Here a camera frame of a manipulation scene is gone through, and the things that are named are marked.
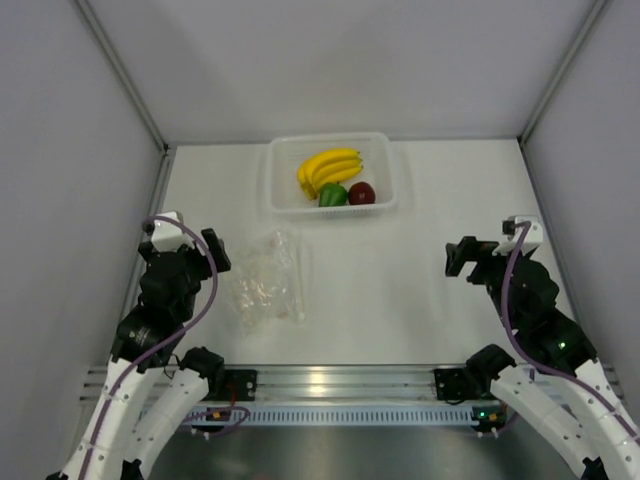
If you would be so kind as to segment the green fake bell pepper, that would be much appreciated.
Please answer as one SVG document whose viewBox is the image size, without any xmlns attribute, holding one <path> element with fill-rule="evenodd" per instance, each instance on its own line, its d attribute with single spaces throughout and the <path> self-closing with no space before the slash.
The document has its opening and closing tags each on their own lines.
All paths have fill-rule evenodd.
<svg viewBox="0 0 640 480">
<path fill-rule="evenodd" d="M 341 207 L 348 203 L 348 191 L 338 183 L 326 183 L 319 192 L 320 208 Z"/>
</svg>

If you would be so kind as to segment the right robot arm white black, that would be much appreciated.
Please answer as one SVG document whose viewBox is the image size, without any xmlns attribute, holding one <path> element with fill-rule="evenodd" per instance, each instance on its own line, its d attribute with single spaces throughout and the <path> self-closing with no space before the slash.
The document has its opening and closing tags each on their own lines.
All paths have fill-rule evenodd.
<svg viewBox="0 0 640 480">
<path fill-rule="evenodd" d="M 474 263 L 467 280 L 484 287 L 526 364 L 491 344 L 465 365 L 468 388 L 512 408 L 579 479 L 636 479 L 639 427 L 580 326 L 556 306 L 558 285 L 531 254 L 500 253 L 473 236 L 446 247 L 445 274 Z"/>
</svg>

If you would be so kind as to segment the dark red fake apple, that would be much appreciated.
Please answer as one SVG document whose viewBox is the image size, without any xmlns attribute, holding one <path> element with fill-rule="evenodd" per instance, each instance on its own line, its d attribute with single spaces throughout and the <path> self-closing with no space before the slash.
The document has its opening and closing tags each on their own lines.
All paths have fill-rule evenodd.
<svg viewBox="0 0 640 480">
<path fill-rule="evenodd" d="M 350 205 L 370 205 L 376 203 L 376 192 L 367 182 L 357 182 L 348 190 Z"/>
</svg>

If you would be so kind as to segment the clear polka dot zip bag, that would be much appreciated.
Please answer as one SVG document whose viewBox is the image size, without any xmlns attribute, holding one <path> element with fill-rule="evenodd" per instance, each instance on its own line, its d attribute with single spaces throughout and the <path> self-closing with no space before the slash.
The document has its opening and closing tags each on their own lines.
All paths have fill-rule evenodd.
<svg viewBox="0 0 640 480">
<path fill-rule="evenodd" d="M 293 231 L 275 229 L 231 251 L 224 285 L 245 329 L 305 321 L 299 246 Z"/>
</svg>

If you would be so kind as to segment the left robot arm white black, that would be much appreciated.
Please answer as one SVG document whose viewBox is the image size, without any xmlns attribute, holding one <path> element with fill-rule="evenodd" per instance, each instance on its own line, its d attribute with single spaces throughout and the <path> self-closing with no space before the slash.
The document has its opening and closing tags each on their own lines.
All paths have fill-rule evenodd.
<svg viewBox="0 0 640 480">
<path fill-rule="evenodd" d="M 146 479 L 181 425 L 201 419 L 194 407 L 226 386 L 224 359 L 205 347 L 187 351 L 163 394 L 145 406 L 176 346 L 203 317 L 194 310 L 205 281 L 230 271 L 224 242 L 166 215 L 144 226 L 145 263 L 134 308 L 120 321 L 100 397 L 66 465 L 55 479 Z"/>
</svg>

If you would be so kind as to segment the yellow fake banana bunch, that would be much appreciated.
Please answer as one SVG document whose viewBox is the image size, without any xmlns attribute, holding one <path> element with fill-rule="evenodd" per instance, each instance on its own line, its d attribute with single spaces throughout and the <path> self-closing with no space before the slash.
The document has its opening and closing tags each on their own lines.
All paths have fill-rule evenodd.
<svg viewBox="0 0 640 480">
<path fill-rule="evenodd" d="M 296 177 L 306 198 L 314 200 L 325 185 L 350 180 L 362 170 L 360 152 L 344 147 L 326 150 L 308 158 L 298 167 Z"/>
</svg>

